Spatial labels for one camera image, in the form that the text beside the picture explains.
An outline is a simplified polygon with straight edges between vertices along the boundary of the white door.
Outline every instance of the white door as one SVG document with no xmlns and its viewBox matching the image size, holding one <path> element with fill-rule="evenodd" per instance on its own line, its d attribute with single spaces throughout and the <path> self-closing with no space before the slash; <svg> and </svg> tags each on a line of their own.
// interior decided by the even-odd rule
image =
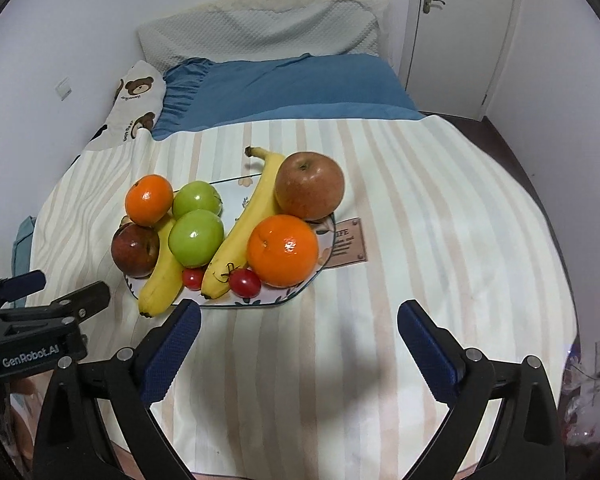
<svg viewBox="0 0 600 480">
<path fill-rule="evenodd" d="M 513 0 L 443 1 L 426 13 L 420 0 L 407 92 L 422 111 L 477 119 Z"/>
</svg>

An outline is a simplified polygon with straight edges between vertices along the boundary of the cherry tomato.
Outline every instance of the cherry tomato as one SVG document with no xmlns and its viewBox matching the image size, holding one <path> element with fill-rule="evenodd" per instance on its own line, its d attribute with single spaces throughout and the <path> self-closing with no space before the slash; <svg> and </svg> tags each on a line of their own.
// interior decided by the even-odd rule
<svg viewBox="0 0 600 480">
<path fill-rule="evenodd" d="M 262 282 L 251 269 L 235 269 L 229 274 L 229 287 L 241 298 L 255 298 L 260 293 Z"/>
<path fill-rule="evenodd" d="M 189 290 L 200 290 L 202 288 L 202 278 L 205 271 L 202 269 L 184 269 L 182 271 L 182 284 Z"/>
</svg>

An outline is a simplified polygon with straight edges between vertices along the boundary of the striped tablecloth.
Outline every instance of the striped tablecloth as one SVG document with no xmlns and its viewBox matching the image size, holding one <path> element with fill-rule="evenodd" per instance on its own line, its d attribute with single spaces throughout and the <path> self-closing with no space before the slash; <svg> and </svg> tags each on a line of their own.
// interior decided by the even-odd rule
<svg viewBox="0 0 600 480">
<path fill-rule="evenodd" d="M 175 189 L 259 173 L 243 155 L 248 145 L 337 160 L 347 189 L 336 220 L 362 219 L 368 262 L 325 270 L 277 308 L 203 311 L 198 339 L 152 407 L 192 471 L 402 478 L 446 413 L 396 329 L 409 298 L 465 347 L 516 362 L 540 356 L 557 397 L 576 323 L 544 218 L 497 163 L 435 116 L 263 121 L 161 142 L 142 131 L 134 142 L 85 152 L 38 216 L 31 266 L 46 272 L 48 286 L 29 304 L 104 280 L 111 305 L 83 324 L 89 359 L 135 346 L 157 321 L 138 316 L 109 253 L 127 189 L 147 173 Z M 465 464 L 479 457 L 495 409 Z"/>
</svg>

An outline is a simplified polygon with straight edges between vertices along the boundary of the bear print pillow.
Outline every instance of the bear print pillow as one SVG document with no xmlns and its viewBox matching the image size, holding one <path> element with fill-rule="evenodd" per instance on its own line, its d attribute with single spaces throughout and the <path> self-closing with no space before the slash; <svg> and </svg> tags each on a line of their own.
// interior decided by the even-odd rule
<svg viewBox="0 0 600 480">
<path fill-rule="evenodd" d="M 85 150 L 99 152 L 133 140 L 140 128 L 151 131 L 162 111 L 166 84 L 162 75 L 140 60 L 120 80 L 105 124 Z"/>
</svg>

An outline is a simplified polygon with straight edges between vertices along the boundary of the green fruit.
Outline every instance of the green fruit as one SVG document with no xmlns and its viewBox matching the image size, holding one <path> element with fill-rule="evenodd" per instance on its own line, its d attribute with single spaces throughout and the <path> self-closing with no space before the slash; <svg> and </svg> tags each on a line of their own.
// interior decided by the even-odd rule
<svg viewBox="0 0 600 480">
<path fill-rule="evenodd" d="M 190 211 L 175 223 L 169 249 L 184 267 L 195 269 L 211 261 L 224 241 L 222 221 L 206 209 Z"/>
<path fill-rule="evenodd" d="M 202 180 L 189 182 L 176 193 L 173 199 L 172 211 L 176 220 L 196 209 L 206 209 L 214 215 L 219 215 L 222 211 L 222 200 L 216 188 Z"/>
</svg>

